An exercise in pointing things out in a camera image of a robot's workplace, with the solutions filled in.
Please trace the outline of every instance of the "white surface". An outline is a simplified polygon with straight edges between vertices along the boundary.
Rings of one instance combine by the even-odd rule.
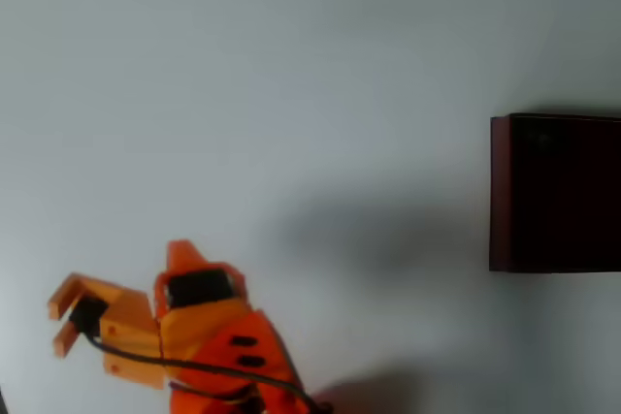
[[[69,271],[149,289],[183,237],[246,273],[313,390],[394,372],[397,414],[618,413],[621,277],[485,267],[489,117],[613,107],[621,0],[0,9],[11,414],[167,411],[84,342],[55,360],[45,303]]]

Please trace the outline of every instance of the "black object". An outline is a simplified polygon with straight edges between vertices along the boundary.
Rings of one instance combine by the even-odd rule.
[[[260,397],[251,397],[237,404],[241,414],[262,414],[265,412],[265,402]]]
[[[69,316],[69,321],[74,324],[81,334],[99,336],[99,319],[108,309],[108,303],[90,296],[82,297]]]
[[[2,398],[2,393],[0,393],[0,414],[9,414],[7,405],[4,403],[4,399]]]
[[[490,270],[621,271],[621,119],[492,119]]]
[[[235,297],[229,275],[222,269],[192,271],[174,276],[168,282],[167,292],[171,309]]]

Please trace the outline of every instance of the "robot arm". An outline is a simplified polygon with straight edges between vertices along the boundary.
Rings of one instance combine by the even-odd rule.
[[[64,358],[80,333],[104,351],[107,373],[164,388],[171,414],[329,413],[305,394],[280,337],[247,299],[244,277],[208,263],[187,240],[168,245],[147,294],[71,274],[49,300],[49,317],[69,320],[53,341]]]

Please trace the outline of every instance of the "wire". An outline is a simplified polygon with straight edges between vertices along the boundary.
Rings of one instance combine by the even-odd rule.
[[[244,388],[242,388],[241,390],[239,390],[235,396],[228,396],[228,397],[223,397],[220,395],[215,395],[212,393],[207,393],[207,392],[203,392],[201,390],[196,390],[195,388],[192,387],[188,387],[186,385],[183,385],[181,383],[178,382],[170,382],[168,384],[168,386],[170,387],[171,390],[177,391],[177,392],[185,392],[185,393],[190,393],[192,395],[196,395],[199,397],[203,397],[203,398],[209,398],[209,399],[217,399],[219,401],[224,401],[224,402],[235,402],[235,401],[239,401],[240,399],[244,399],[243,396],[248,394],[251,394],[251,391],[249,389],[252,389],[253,386],[252,385],[246,385]]]
[[[237,370],[235,368],[229,368],[225,366],[212,366],[210,364],[195,363],[193,361],[182,361],[180,359],[166,359],[166,358],[152,358],[150,356],[142,356],[140,354],[128,353],[122,351],[108,344],[97,341],[91,334],[84,334],[88,342],[97,349],[110,353],[120,358],[134,361],[136,363],[152,364],[155,366],[168,366],[168,367],[180,367],[189,368],[191,370],[199,370],[203,372],[213,373],[216,375],[225,375],[228,377],[241,378],[249,382],[264,383],[265,385],[271,385],[273,387],[281,388],[292,395],[295,395],[300,399],[309,409],[310,414],[328,414],[332,412],[332,407],[328,405],[319,405],[314,399],[312,399],[304,390],[282,380],[278,380],[272,377],[266,377],[259,375],[258,373],[246,372],[245,370]]]

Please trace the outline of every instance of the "dark red box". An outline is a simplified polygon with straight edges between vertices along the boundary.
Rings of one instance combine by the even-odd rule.
[[[621,119],[492,118],[491,271],[621,271]]]

